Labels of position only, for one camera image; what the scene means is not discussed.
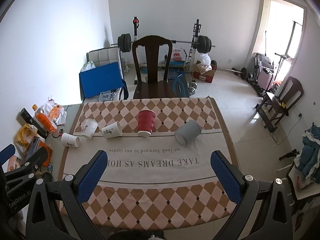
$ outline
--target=ribbed red cup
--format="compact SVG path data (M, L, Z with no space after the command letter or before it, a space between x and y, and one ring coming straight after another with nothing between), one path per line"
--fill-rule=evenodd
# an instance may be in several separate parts
M138 114L138 135L149 137L155 123L156 113L151 110L141 110Z

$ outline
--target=yellow plastic bag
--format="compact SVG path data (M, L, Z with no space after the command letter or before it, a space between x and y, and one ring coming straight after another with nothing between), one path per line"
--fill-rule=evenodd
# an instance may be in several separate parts
M25 124L16 134L15 144L17 149L23 154L27 155L27 150L34 136L37 135L38 129L31 124Z

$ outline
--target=pile of clothes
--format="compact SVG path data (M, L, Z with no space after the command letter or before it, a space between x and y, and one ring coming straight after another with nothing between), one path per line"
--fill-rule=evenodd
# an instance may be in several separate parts
M294 159L300 189L312 182L320 184L320 127L312 123L312 127L305 131L302 142L302 152Z

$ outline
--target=bottle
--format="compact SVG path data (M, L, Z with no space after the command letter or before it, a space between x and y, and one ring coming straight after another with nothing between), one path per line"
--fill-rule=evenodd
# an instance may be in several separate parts
M35 111L35 117L39 120L39 122L47 129L49 133L56 133L57 126L55 123L52 123L49 118L44 114L42 108L38 108L37 105L33 105L32 109Z

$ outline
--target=wooden chair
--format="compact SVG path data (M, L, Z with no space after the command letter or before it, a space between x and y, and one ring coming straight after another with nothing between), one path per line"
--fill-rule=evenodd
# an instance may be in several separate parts
M290 80L292 81L292 86L289 88L287 93L282 97L282 95L288 85L288 82ZM281 104L282 103L287 104L287 102L290 100L290 98L292 98L299 91L300 91L300 95L296 98L296 100L294 100L289 106L286 105L285 108L282 108ZM274 94L267 92L263 98L262 103L260 104L260 107L262 107L263 104L271 105L268 112L270 113L270 111L272 109L274 109L275 113L270 118L269 122L266 123L265 128L273 120L277 120L275 123L275 125L277 125L280 122L280 120L282 119L282 117L284 117L285 115L289 116L289 110L299 101L299 99L303 96L303 94L304 94L304 91L303 91L303 88L302 88L300 81L296 78L291 77L291 76L288 77L287 81L284 84L284 87L282 88L282 90L278 96L275 96Z
M167 44L169 46L168 60L165 65L164 77L162 81L158 82L158 58L159 47ZM148 70L148 82L142 82L141 73L139 68L139 62L137 57L137 47L145 47L147 70ZM133 99L142 98L176 98L177 95L167 82L169 63L172 54L172 42L160 36L146 36L132 44L132 55L134 64L136 66L138 85L133 95Z

